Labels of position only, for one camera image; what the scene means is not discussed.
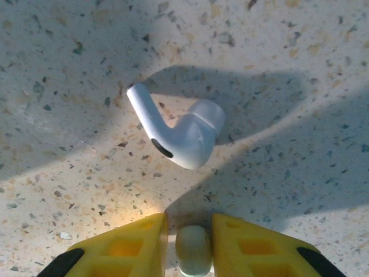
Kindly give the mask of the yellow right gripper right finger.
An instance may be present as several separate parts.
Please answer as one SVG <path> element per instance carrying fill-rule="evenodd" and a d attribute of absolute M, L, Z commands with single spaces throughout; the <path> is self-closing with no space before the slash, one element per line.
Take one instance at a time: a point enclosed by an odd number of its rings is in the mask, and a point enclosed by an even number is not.
<path fill-rule="evenodd" d="M 343 276 L 316 247 L 224 214 L 212 215 L 215 276 Z"/>

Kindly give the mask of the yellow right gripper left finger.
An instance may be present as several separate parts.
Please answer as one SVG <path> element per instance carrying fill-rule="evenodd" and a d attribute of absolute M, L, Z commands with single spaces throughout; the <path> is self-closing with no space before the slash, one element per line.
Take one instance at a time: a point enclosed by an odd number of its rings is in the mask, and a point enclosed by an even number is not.
<path fill-rule="evenodd" d="M 167 214 L 153 214 L 71 246 L 39 276 L 164 276 L 167 244 Z"/>

